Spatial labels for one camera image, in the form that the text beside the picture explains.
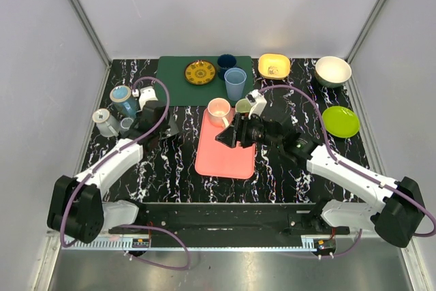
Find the dark grey mug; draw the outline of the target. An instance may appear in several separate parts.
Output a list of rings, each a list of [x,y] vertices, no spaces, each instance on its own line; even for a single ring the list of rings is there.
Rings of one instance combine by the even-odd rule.
[[[179,133],[175,118],[171,113],[163,120],[159,126],[159,134],[161,139],[167,139],[176,136]]]

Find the pink and white mug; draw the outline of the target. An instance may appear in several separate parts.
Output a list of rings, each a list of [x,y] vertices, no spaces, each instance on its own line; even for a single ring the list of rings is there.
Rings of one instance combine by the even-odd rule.
[[[230,103],[223,98],[212,99],[207,106],[208,118],[215,127],[227,128],[230,120]]]

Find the sage green mug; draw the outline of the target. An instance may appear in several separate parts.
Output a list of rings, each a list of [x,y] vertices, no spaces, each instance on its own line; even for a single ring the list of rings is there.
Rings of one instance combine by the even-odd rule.
[[[248,99],[240,99],[235,104],[235,112],[241,114],[249,114],[251,111],[252,105]]]

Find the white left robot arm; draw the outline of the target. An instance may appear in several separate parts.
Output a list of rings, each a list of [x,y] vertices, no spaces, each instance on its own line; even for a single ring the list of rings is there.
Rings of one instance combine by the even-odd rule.
[[[74,177],[59,177],[54,184],[47,226],[69,237],[90,243],[102,231],[125,226],[141,233],[147,217],[132,200],[104,202],[103,197],[131,167],[167,138],[170,131],[168,107],[147,101],[140,116],[122,134],[114,148],[98,162]]]

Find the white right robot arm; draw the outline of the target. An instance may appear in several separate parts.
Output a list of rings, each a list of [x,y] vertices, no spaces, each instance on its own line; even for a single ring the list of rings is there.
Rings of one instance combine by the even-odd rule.
[[[389,244],[405,248],[424,218],[424,201],[415,180],[404,177],[397,181],[372,172],[297,132],[292,124],[236,114],[215,139],[230,148],[268,146],[299,168],[328,179],[361,199],[360,203],[350,204],[323,201],[320,210],[309,217],[315,233],[354,227],[374,231]]]

